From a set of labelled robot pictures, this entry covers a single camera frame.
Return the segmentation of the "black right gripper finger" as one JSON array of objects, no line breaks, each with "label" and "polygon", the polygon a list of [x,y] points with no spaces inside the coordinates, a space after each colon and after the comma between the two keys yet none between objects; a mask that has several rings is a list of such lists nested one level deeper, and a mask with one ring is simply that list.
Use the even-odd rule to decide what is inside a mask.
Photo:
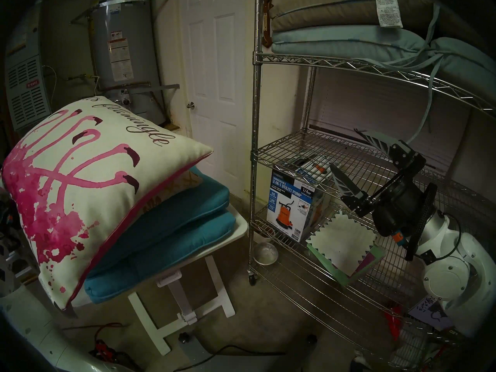
[{"label": "black right gripper finger", "polygon": [[392,150],[398,151],[399,149],[398,141],[385,134],[375,131],[359,130],[357,128],[354,128],[353,130],[356,134],[366,140],[370,145],[372,145],[388,157],[391,156]]},{"label": "black right gripper finger", "polygon": [[342,196],[354,197],[356,199],[367,199],[367,193],[363,192],[341,169],[333,163],[329,163],[329,170],[335,186]]}]

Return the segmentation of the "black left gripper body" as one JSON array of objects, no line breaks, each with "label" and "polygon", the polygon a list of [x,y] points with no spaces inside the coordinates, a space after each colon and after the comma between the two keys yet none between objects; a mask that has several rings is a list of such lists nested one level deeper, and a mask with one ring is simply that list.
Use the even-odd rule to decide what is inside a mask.
[{"label": "black left gripper body", "polygon": [[20,219],[13,200],[1,201],[1,244],[13,252],[20,248]]}]

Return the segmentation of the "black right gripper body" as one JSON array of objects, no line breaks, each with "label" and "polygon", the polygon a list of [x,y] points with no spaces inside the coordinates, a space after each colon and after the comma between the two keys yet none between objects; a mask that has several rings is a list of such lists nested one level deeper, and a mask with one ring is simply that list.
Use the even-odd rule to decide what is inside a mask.
[{"label": "black right gripper body", "polygon": [[397,141],[399,149],[392,150],[389,157],[397,169],[393,178],[373,195],[367,194],[367,199],[341,194],[340,198],[359,217],[371,213],[381,236],[393,238],[398,246],[408,246],[407,238],[419,221],[421,203],[425,198],[414,184],[413,177],[424,168],[426,159],[403,140]]}]

